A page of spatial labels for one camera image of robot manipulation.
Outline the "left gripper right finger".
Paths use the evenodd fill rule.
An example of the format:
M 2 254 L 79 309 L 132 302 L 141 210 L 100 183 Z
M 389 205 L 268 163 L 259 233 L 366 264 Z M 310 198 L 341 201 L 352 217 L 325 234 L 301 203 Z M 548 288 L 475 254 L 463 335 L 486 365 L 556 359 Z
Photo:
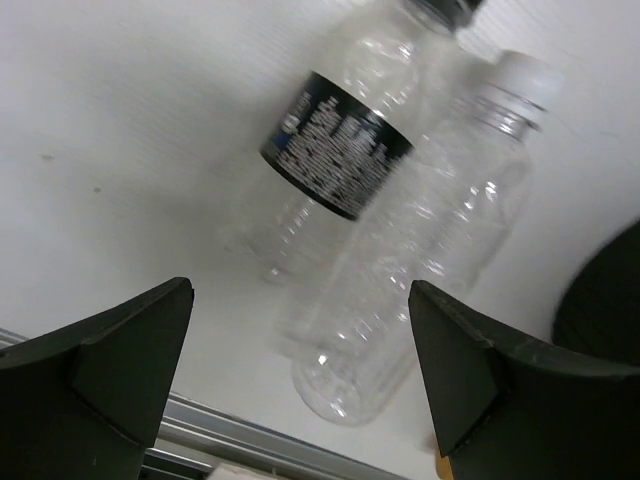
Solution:
M 425 281 L 410 319 L 457 479 L 635 479 L 639 370 L 551 345 Z

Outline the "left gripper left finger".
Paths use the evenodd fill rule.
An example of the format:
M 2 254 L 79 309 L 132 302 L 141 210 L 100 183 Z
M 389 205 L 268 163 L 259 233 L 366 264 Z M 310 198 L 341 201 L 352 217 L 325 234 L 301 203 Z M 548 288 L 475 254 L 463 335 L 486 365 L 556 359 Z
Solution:
M 1 351 L 4 479 L 136 479 L 194 304 L 175 277 Z

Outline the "black label clear bottle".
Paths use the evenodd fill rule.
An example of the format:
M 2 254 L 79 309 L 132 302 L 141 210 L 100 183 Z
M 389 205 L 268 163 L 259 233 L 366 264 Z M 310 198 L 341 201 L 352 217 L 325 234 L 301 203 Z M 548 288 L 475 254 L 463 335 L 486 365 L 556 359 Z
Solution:
M 476 1 L 374 1 L 331 33 L 259 154 L 241 239 L 266 280 L 326 264 L 444 111 Z

